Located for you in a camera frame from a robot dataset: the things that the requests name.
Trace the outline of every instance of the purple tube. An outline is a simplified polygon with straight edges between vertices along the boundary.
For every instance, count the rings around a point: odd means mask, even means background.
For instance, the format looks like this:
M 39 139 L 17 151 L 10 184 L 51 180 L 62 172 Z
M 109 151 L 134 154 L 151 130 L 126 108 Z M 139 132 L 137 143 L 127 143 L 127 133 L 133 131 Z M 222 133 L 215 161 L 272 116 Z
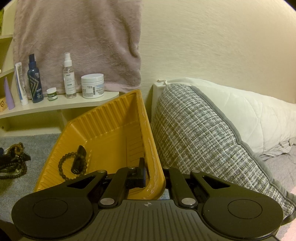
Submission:
M 4 79 L 4 91 L 5 91 L 6 103 L 7 103 L 8 109 L 11 110 L 15 107 L 15 102 L 13 101 L 12 94 L 9 89 L 7 77 L 5 77 Z

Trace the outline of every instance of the yellow plastic tray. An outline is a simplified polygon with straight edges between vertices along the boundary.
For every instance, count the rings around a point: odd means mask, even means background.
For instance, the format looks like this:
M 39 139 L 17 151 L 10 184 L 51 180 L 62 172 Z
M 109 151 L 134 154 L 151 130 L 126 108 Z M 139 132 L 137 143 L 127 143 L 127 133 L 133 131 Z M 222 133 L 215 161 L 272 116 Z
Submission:
M 115 173 L 119 168 L 138 166 L 144 157 L 147 168 L 145 188 L 130 190 L 129 199 L 157 199 L 165 189 L 165 178 L 157 155 L 140 90 L 122 95 L 71 120 L 58 138 L 39 176 L 34 192 L 62 183 L 58 163 L 63 155 L 87 151 L 87 173 L 103 169 Z M 73 159 L 63 164 L 71 172 Z

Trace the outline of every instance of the white quilted bedding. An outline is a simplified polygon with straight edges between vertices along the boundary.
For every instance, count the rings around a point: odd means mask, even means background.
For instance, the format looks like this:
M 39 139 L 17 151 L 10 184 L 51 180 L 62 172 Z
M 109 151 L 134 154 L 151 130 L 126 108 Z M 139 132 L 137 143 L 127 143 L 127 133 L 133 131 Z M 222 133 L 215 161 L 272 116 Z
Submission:
M 296 104 L 193 78 L 160 81 L 153 86 L 152 114 L 166 84 L 193 85 L 206 94 L 239 131 L 254 153 L 287 153 L 296 137 Z

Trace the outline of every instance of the jar lid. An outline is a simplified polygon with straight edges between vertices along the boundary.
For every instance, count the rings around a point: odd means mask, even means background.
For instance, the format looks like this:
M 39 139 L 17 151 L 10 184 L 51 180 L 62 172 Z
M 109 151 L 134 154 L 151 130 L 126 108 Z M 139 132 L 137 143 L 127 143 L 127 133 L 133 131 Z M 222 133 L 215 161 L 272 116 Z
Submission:
M 82 83 L 94 83 L 104 80 L 103 74 L 87 74 L 81 77 Z
M 57 89 L 55 87 L 53 87 L 53 88 L 48 89 L 46 92 L 47 92 L 47 94 L 52 94 L 56 91 L 57 91 Z

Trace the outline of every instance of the gray ribbed panel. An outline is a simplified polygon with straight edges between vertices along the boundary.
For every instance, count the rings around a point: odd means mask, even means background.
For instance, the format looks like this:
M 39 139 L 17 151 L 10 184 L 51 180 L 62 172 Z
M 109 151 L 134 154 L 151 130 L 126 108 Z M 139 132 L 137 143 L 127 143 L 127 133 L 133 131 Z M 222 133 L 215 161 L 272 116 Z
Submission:
M 117 208 L 100 211 L 93 223 L 80 233 L 63 239 L 63 241 L 160 240 L 229 241 L 230 239 L 212 232 L 195 211 L 178 208 L 173 200 L 124 200 Z M 265 241 L 276 241 L 276 239 L 268 238 Z

